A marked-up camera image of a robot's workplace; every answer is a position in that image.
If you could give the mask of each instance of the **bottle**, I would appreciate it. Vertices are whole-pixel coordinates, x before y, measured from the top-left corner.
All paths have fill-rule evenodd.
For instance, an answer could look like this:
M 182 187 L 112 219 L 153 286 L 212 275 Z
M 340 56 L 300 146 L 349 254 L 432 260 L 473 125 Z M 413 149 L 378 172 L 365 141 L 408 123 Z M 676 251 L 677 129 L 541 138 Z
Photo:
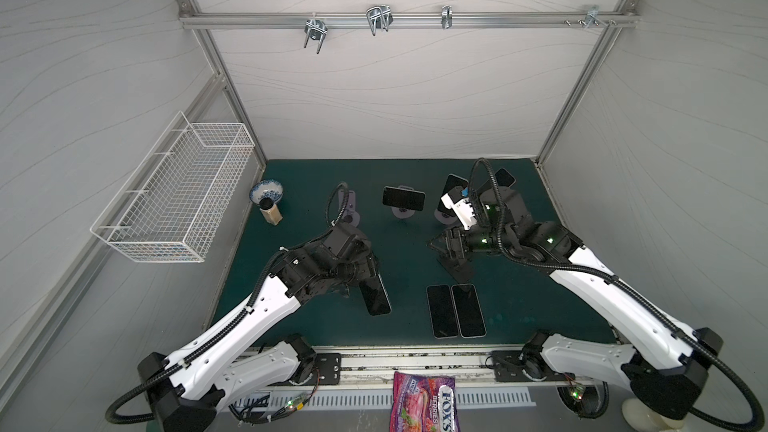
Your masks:
M 283 216 L 277 209 L 277 204 L 275 204 L 271 198 L 262 198 L 259 201 L 259 208 L 261 209 L 261 215 L 264 216 L 264 220 L 273 226 L 276 226 L 280 223 L 281 220 L 283 220 Z

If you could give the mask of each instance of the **robotic arm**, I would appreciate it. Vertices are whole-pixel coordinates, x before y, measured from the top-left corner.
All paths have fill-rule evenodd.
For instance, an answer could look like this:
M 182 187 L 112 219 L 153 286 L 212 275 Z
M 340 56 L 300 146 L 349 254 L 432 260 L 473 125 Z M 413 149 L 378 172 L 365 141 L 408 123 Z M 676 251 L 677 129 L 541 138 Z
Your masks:
M 659 310 L 619 279 L 575 234 L 554 222 L 535 222 L 515 190 L 499 187 L 490 164 L 483 164 L 492 189 L 479 197 L 470 186 L 442 197 L 460 226 L 428 243 L 456 280 L 472 275 L 469 261 L 477 253 L 501 254 L 532 266 L 563 285 L 600 313 L 628 344 L 597 344 L 539 331 L 520 354 L 520 365 L 533 380 L 552 372 L 577 374 L 632 390 L 658 414 L 682 419 L 689 412 L 728 430 L 760 430 L 763 409 L 752 391 L 717 355 L 723 340 L 708 328 L 691 326 Z M 694 408 L 715 365 L 740 389 L 752 408 L 745 424 L 714 418 Z
M 198 338 L 168 356 L 155 352 L 142 360 L 138 369 L 143 383 L 112 403 L 107 420 L 132 424 L 156 418 L 165 432 L 202 432 L 218 412 L 256 390 L 275 382 L 304 383 L 311 378 L 316 354 L 299 335 L 258 355 L 237 359 L 312 297 L 358 286 L 370 314 L 388 312 L 389 300 L 370 240 L 359 229 L 339 222 L 348 196 L 346 184 L 343 188 L 340 214 L 326 232 L 301 245 L 281 248 L 264 268 L 254 292 Z M 118 408 L 142 392 L 147 393 L 152 414 L 118 414 Z M 301 399 L 303 403 L 309 398 Z M 278 411 L 271 419 L 295 409 Z

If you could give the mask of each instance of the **candy bag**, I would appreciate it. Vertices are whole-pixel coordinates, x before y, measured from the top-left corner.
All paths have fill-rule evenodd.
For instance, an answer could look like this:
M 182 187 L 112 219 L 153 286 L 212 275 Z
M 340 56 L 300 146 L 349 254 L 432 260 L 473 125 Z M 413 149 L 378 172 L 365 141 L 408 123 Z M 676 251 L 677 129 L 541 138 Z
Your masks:
M 459 432 L 456 380 L 395 372 L 389 432 Z

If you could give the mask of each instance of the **horizontal metal rail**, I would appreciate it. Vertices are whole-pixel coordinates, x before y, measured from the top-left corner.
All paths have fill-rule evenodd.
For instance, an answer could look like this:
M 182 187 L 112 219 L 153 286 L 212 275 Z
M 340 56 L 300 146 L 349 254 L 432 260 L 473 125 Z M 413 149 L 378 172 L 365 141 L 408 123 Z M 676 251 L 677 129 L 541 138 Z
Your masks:
M 459 29 L 528 29 L 528 28 L 581 28 L 585 12 L 489 12 L 467 14 L 452 13 L 452 28 Z M 354 14 L 194 14 L 179 18 L 185 29 L 304 29 L 309 19 L 321 20 L 329 29 L 368 29 L 370 24 L 364 13 Z M 634 27 L 637 15 L 619 12 L 598 12 L 601 24 L 595 28 Z M 442 16 L 432 13 L 392 12 L 393 29 L 441 29 Z

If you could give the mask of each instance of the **white wall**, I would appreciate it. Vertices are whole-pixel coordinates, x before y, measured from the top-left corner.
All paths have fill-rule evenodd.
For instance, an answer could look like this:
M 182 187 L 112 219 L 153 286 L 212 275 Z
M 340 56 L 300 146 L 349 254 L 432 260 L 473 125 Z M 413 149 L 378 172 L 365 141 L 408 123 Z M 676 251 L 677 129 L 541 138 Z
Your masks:
M 0 0 L 0 357 L 210 78 L 177 15 L 174 0 Z
M 203 12 L 612 10 L 618 0 L 198 0 Z M 269 158 L 535 156 L 598 32 L 214 32 Z
M 659 306 L 720 334 L 768 404 L 768 0 L 640 12 L 544 171 L 566 223 Z M 721 379 L 700 408 L 745 420 Z

